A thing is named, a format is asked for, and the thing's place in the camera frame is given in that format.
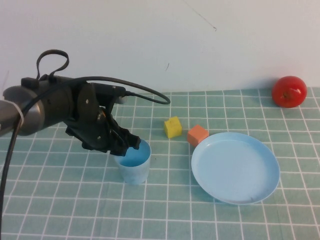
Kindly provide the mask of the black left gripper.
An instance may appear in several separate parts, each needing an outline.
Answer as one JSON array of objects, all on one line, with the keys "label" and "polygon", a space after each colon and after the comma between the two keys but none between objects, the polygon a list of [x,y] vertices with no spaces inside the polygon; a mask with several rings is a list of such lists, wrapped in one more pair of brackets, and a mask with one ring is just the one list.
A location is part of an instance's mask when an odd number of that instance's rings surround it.
[{"label": "black left gripper", "polygon": [[90,83],[80,86],[74,119],[65,123],[65,132],[80,140],[86,150],[125,156],[128,148],[138,150],[140,147],[141,139],[128,129],[117,126],[111,113],[100,106],[95,87]]}]

